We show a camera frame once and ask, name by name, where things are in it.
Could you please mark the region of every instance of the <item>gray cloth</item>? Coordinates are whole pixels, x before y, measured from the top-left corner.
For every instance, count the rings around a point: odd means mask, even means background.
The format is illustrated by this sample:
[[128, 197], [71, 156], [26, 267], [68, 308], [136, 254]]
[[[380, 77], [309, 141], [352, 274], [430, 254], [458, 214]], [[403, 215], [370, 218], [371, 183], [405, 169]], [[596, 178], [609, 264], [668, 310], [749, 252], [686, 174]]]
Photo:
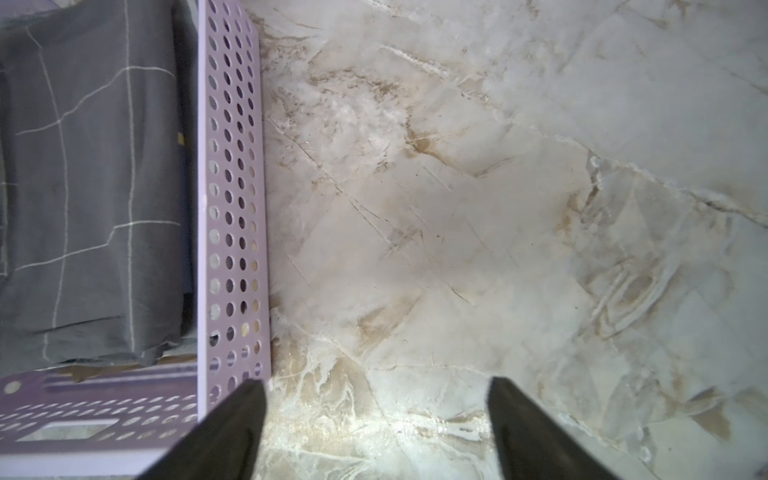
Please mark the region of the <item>gray cloth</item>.
[[0, 376], [178, 340], [172, 4], [86, 0], [0, 34]]

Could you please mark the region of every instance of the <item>basket hole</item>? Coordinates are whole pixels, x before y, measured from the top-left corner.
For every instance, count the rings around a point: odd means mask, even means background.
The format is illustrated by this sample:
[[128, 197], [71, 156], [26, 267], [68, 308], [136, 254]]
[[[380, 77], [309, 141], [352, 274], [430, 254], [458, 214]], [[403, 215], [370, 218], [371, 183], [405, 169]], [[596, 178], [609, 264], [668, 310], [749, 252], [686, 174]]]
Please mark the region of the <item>basket hole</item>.
[[216, 320], [219, 316], [221, 316], [221, 307], [218, 303], [214, 303], [210, 306], [210, 319]]
[[11, 395], [13, 393], [18, 392], [18, 390], [22, 387], [22, 383], [18, 380], [14, 380], [13, 382], [8, 382], [5, 384], [5, 387], [3, 387], [3, 392], [6, 395]]

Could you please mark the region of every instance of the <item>folded blanket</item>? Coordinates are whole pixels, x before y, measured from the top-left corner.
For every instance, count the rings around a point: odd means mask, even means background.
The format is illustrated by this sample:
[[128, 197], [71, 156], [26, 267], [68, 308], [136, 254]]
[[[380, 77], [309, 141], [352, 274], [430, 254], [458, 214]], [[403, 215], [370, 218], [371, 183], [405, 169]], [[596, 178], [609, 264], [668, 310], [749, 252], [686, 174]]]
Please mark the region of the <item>folded blanket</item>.
[[0, 33], [0, 376], [178, 339], [172, 7], [85, 0]]

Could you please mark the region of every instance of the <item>white stitching line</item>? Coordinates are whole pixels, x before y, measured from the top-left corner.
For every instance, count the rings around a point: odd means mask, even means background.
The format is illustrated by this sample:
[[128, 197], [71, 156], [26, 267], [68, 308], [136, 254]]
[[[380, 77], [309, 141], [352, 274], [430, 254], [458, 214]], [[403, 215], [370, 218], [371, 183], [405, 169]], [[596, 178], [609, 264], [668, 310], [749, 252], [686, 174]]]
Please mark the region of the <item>white stitching line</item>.
[[[131, 66], [131, 36], [128, 29], [128, 0], [123, 0], [125, 8], [125, 66]], [[134, 254], [134, 183], [136, 180], [136, 145], [134, 144], [134, 96], [131, 90], [131, 73], [125, 74], [128, 86], [128, 128], [131, 132], [131, 190], [128, 194], [128, 330], [131, 333], [131, 351], [136, 350], [134, 335], [134, 285], [133, 285], [133, 254]]]
[[[51, 92], [51, 102], [53, 103], [53, 111], [56, 114], [56, 118], [61, 120], [58, 116], [58, 106], [56, 105], [56, 95], [53, 93], [53, 85], [51, 85], [51, 77], [48, 76], [48, 68], [45, 66], [45, 60], [43, 59], [43, 47], [32, 36], [32, 32], [29, 27], [26, 28], [29, 38], [38, 46], [38, 57], [40, 57], [40, 65], [43, 67], [43, 73], [45, 74], [45, 81], [48, 83], [48, 91]], [[67, 149], [64, 145], [64, 132], [61, 129], [61, 123], [58, 125], [58, 139], [61, 143], [61, 159], [64, 163], [64, 254], [67, 253], [67, 247], [69, 244], [69, 166], [67, 165]], [[56, 293], [56, 303], [53, 306], [53, 315], [51, 318], [51, 330], [56, 328], [56, 319], [58, 317], [58, 306], [61, 303], [61, 288], [64, 286], [64, 270], [67, 266], [67, 260], [61, 259], [61, 273], [58, 276], [58, 291]], [[48, 332], [43, 334], [43, 358], [52, 362], [48, 358]]]
[[60, 257], [56, 257], [56, 258], [51, 258], [50, 260], [46, 260], [44, 262], [28, 263], [26, 265], [22, 265], [19, 268], [14, 269], [13, 271], [18, 272], [19, 270], [23, 270], [31, 266], [48, 265], [50, 263], [55, 263], [55, 262], [58, 262], [59, 260], [63, 260], [64, 258], [71, 257], [72, 255], [78, 255], [79, 253], [85, 253], [85, 252], [90, 252], [91, 250], [98, 250], [100, 248], [104, 248], [108, 246], [109, 243], [112, 241], [112, 237], [114, 237], [114, 232], [118, 228], [125, 228], [131, 225], [141, 225], [143, 223], [163, 223], [166, 225], [176, 225], [177, 227], [181, 227], [180, 223], [172, 222], [170, 220], [136, 220], [135, 222], [131, 222], [131, 223], [121, 223], [120, 225], [115, 225], [114, 227], [112, 227], [112, 231], [109, 233], [109, 237], [107, 237], [107, 242], [103, 243], [102, 245], [96, 245], [95, 247], [88, 247], [82, 250], [75, 250], [74, 252], [69, 252], [69, 253], [66, 253], [65, 255], [61, 255]]
[[165, 72], [165, 73], [169, 74], [171, 77], [176, 78], [176, 75], [174, 75], [172, 72], [166, 70], [165, 68], [160, 68], [160, 67], [139, 67], [137, 65], [131, 65], [129, 67], [121, 68], [120, 70], [118, 70], [118, 72], [116, 74], [114, 74], [114, 77], [112, 77], [112, 79], [107, 84], [104, 84], [104, 85], [100, 86], [99, 88], [97, 88], [96, 90], [92, 91], [91, 93], [86, 94], [83, 98], [80, 99], [78, 104], [76, 104], [72, 109], [67, 110], [66, 112], [64, 112], [64, 114], [58, 120], [52, 121], [50, 124], [43, 125], [42, 127], [39, 127], [39, 128], [31, 128], [29, 130], [22, 130], [22, 131], [16, 132], [16, 135], [31, 134], [31, 133], [34, 133], [36, 131], [43, 131], [46, 128], [50, 128], [50, 127], [53, 127], [54, 125], [60, 124], [64, 120], [65, 117], [67, 117], [68, 115], [73, 114], [74, 111], [76, 111], [78, 108], [80, 108], [80, 106], [82, 106], [83, 103], [87, 99], [89, 99], [90, 97], [93, 97], [94, 95], [96, 95], [98, 92], [104, 90], [105, 88], [108, 88], [110, 85], [112, 85], [113, 83], [116, 82], [118, 77], [120, 77], [120, 75], [124, 71], [128, 71], [128, 70], [156, 70], [156, 71]]

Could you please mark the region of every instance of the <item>laundry basket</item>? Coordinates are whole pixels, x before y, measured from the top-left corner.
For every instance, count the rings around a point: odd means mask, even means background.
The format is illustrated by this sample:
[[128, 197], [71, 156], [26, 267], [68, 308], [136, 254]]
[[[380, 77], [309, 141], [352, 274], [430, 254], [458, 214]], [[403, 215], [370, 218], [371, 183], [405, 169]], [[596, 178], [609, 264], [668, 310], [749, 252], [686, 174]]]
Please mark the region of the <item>laundry basket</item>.
[[236, 0], [201, 0], [198, 19], [197, 364], [5, 377], [0, 476], [136, 475], [270, 376], [258, 34]]

